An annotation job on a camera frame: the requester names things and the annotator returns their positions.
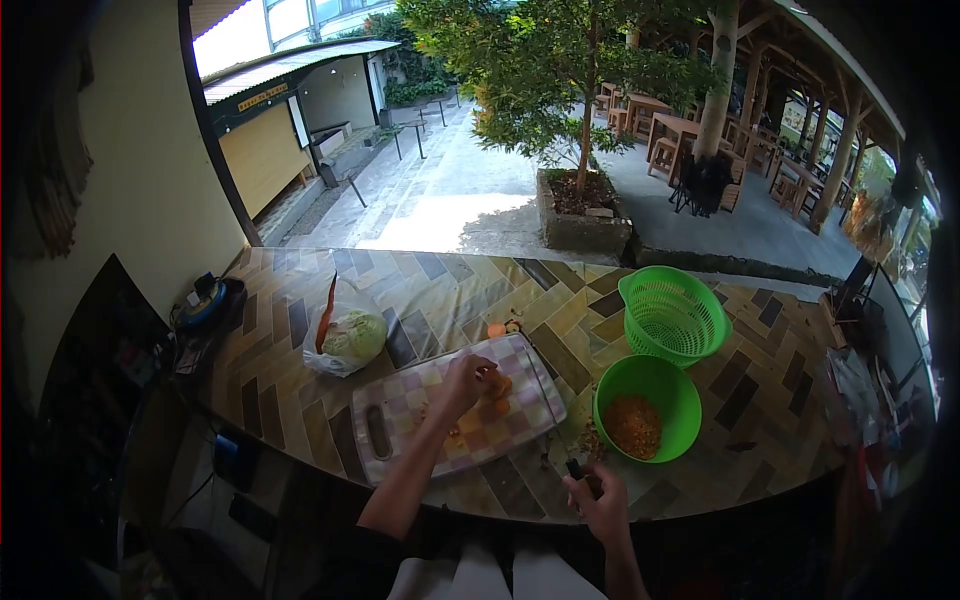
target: sign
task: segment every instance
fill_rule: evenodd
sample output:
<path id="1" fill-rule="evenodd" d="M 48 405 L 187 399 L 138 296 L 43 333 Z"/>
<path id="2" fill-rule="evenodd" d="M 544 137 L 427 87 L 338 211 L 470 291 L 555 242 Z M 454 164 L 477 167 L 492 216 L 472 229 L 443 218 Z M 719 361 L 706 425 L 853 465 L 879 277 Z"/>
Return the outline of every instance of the sign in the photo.
<path id="1" fill-rule="evenodd" d="M 277 94 L 282 94 L 285 91 L 287 91 L 287 84 L 280 84 L 276 87 L 271 87 L 267 91 L 262 91 L 259 94 L 253 96 L 252 98 L 248 98 L 247 100 L 244 100 L 243 102 L 237 105 L 237 109 L 240 110 L 240 112 L 243 112 L 247 108 L 255 107 L 256 105 L 260 104 L 264 100 L 268 98 L 273 98 Z"/>

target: cutting board handle hole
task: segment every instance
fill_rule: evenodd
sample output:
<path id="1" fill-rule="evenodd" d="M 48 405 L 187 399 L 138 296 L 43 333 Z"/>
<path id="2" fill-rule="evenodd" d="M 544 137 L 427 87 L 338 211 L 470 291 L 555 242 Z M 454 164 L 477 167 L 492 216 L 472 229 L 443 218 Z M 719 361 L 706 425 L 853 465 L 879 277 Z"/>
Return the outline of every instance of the cutting board handle hole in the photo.
<path id="1" fill-rule="evenodd" d="M 390 436 L 383 421 L 383 411 L 375 405 L 367 408 L 367 431 L 370 432 L 370 443 L 373 446 L 373 457 L 385 461 L 394 454 L 390 447 Z"/>

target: trash bin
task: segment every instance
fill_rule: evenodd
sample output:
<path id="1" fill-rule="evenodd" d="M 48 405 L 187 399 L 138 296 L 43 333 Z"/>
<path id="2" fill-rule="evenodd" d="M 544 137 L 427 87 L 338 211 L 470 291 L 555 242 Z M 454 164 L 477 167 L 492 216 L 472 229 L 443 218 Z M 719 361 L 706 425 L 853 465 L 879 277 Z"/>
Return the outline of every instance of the trash bin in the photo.
<path id="1" fill-rule="evenodd" d="M 320 177 L 324 179 L 324 184 L 328 188 L 334 188 L 340 183 L 337 182 L 337 176 L 333 174 L 333 163 L 324 158 L 320 161 Z"/>

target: pavement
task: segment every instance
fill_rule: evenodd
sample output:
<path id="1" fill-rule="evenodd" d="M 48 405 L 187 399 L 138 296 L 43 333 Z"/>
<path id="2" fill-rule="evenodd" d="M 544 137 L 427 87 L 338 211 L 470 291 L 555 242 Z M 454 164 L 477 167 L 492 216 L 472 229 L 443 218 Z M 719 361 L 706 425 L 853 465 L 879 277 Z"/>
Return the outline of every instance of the pavement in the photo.
<path id="1" fill-rule="evenodd" d="M 536 162 L 516 153 L 481 148 L 471 132 L 472 108 L 470 102 L 462 102 L 460 108 L 455 100 L 444 102 L 445 127 L 438 104 L 428 106 L 426 132 L 420 134 L 426 158 L 420 158 L 414 130 L 404 129 L 398 137 L 402 158 L 396 145 L 387 146 L 356 179 L 368 206 L 364 208 L 348 189 L 312 232 L 293 236 L 288 246 L 459 252 L 616 265 L 612 255 L 554 251 L 543 245 L 533 200 Z M 395 123 L 417 118 L 411 109 L 393 113 Z M 774 266 L 773 272 L 783 268 L 785 273 L 823 276 L 819 279 L 846 278 L 860 256 L 838 225 L 839 207 L 817 236 L 807 228 L 805 215 L 794 220 L 778 207 L 766 191 L 768 181 L 756 172 L 746 175 L 733 213 L 721 210 L 707 219 L 693 217 L 688 210 L 674 213 L 667 202 L 673 190 L 666 185 L 666 177 L 656 172 L 647 175 L 644 144 L 623 155 L 595 155 L 647 249 L 757 261 Z M 712 266 L 686 268 L 723 271 Z"/>
<path id="2" fill-rule="evenodd" d="M 356 179 L 368 207 L 347 190 L 308 235 L 288 246 L 459 252 L 617 265 L 611 254 L 565 252 L 540 240 L 534 204 L 535 162 L 516 153 L 484 150 L 471 130 L 473 104 L 444 103 L 424 112 L 421 159 L 413 129 L 399 134 Z M 395 123 L 418 118 L 395 110 Z"/>

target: walkway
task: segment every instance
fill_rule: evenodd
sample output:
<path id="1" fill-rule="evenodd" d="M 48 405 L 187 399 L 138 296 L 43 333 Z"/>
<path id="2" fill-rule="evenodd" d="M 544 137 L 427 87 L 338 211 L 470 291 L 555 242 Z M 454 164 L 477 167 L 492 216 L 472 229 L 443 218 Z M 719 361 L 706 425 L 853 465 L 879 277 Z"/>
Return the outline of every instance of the walkway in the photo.
<path id="1" fill-rule="evenodd" d="M 309 235 L 288 246 L 460 252 L 617 265 L 612 255 L 547 249 L 540 240 L 534 204 L 533 160 L 500 150 L 483 150 L 471 130 L 472 103 L 437 104 L 428 121 L 420 159 L 411 129 L 400 134 L 403 160 L 388 146 L 356 180 L 368 207 L 353 190 L 330 208 Z M 395 110 L 394 121 L 416 118 Z"/>

